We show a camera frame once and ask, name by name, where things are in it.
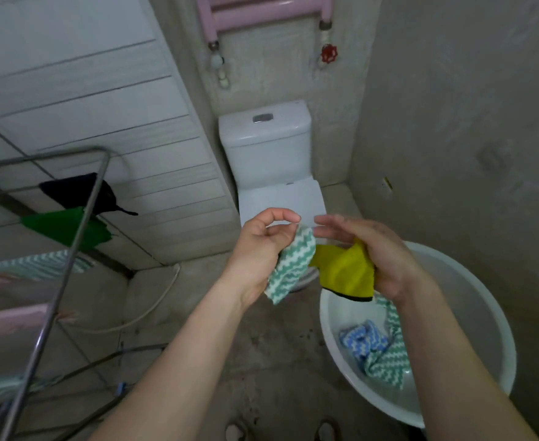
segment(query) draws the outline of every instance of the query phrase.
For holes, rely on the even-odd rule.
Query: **hand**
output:
[[[221,275],[241,294],[245,307],[253,304],[265,290],[268,277],[278,263],[278,254],[294,241],[300,215],[290,209],[270,207],[243,225],[241,235]],[[277,224],[289,221],[293,224]]]
[[[375,289],[396,305],[415,283],[432,281],[434,284],[402,239],[385,224],[341,215],[319,215],[314,221],[320,224],[314,228],[316,237],[343,243],[353,243],[357,237],[367,245],[369,258],[376,266]]]

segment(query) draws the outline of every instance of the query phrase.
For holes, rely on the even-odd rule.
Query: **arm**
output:
[[[398,235],[383,224],[316,217],[317,237],[368,246],[376,289],[398,309],[427,436],[433,441],[535,441],[512,402],[490,376],[441,290]]]
[[[265,289],[278,253],[292,242],[299,222],[288,209],[267,209],[245,223],[221,277],[172,343],[91,441],[196,437],[244,311]]]

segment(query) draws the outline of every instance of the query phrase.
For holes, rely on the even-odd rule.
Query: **toilet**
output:
[[[221,116],[222,146],[235,177],[241,226],[268,207],[286,207],[313,227],[326,213],[322,192],[310,171],[312,119],[303,100]],[[295,289],[318,276],[309,268]]]

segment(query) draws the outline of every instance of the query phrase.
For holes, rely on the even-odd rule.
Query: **toilet lid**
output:
[[[308,177],[288,184],[239,191],[241,226],[268,207],[286,207],[302,217],[301,223],[314,227],[314,217],[326,213],[317,181]]]

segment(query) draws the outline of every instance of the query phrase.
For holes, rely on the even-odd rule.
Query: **black cloth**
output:
[[[88,173],[87,175],[73,176],[70,178],[56,179],[39,184],[39,188],[50,198],[53,198],[65,209],[75,207],[85,207],[88,203],[92,188],[96,183],[97,173]],[[102,181],[93,214],[97,215],[104,212],[113,212],[120,210],[129,215],[139,215],[136,212],[129,212],[117,205],[117,197],[112,191],[112,187],[106,181]]]

